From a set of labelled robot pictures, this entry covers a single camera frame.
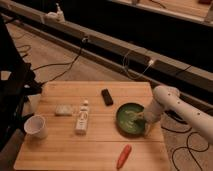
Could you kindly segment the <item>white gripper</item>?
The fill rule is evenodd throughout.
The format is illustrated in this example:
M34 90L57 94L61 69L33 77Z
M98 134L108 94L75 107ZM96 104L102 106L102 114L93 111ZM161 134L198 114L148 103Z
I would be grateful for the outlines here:
M151 131L152 124L161 119L164 112L164 107L160 105L155 99L144 109L144 118L148 123L145 123L144 136L147 136Z

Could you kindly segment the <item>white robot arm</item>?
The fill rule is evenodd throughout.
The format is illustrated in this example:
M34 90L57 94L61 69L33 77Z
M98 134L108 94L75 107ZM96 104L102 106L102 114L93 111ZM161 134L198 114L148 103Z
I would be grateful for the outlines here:
M203 138L213 145L213 116L193 107L180 99L180 91L171 86L157 86L153 89L153 99L144 109L144 119L153 124L161 115L171 110L178 114Z

